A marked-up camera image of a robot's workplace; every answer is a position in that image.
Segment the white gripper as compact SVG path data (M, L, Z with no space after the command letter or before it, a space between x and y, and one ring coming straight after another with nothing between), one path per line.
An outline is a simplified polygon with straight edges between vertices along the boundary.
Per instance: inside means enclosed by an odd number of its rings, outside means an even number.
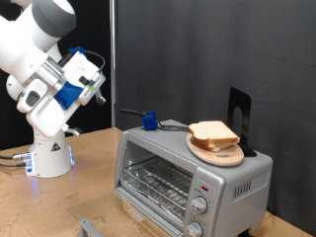
M25 83L17 105L29 124L49 138L61 130L79 136L79 127L66 124L75 111L93 97L99 106L106 102L100 91L106 80L101 68L81 51L69 54L63 62L61 66L49 57Z

